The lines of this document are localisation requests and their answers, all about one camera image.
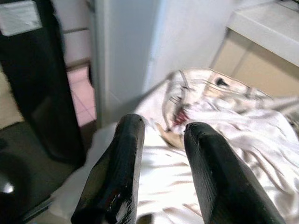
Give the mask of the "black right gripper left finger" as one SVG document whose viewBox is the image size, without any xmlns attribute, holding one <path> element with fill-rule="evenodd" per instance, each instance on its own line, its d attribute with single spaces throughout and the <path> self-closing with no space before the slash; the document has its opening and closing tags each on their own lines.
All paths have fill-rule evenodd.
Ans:
<svg viewBox="0 0 299 224">
<path fill-rule="evenodd" d="M 73 224 L 134 224 L 145 123 L 123 116 L 113 139 L 93 166 L 71 217 Z"/>
</svg>

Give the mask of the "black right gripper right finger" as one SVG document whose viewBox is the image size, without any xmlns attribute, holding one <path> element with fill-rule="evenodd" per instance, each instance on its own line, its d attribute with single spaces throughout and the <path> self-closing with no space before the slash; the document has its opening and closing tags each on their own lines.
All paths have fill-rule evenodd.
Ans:
<svg viewBox="0 0 299 224">
<path fill-rule="evenodd" d="M 204 223 L 285 223 L 253 172 L 210 125 L 187 124 L 184 146 Z"/>
</svg>

